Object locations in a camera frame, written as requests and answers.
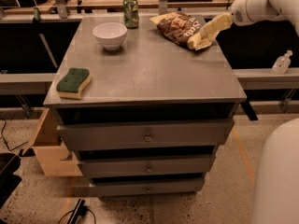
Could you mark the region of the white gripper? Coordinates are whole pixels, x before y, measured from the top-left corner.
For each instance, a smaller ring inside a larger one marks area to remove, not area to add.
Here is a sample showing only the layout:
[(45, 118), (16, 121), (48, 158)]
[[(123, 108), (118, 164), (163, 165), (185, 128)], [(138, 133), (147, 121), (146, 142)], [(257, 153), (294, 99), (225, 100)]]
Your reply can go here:
[(214, 35), (231, 27), (252, 25), (259, 21), (281, 21), (282, 16), (272, 7), (269, 0), (235, 0), (231, 14), (223, 12), (200, 28), (202, 37)]

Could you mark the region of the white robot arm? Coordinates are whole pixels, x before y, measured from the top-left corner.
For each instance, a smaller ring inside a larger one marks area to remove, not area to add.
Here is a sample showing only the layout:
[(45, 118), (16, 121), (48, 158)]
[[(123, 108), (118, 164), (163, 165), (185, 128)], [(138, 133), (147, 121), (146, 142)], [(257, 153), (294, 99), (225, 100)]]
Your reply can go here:
[[(299, 0), (235, 0), (231, 20), (289, 21), (299, 34)], [(278, 126), (259, 160), (250, 224), (299, 224), (299, 119)]]

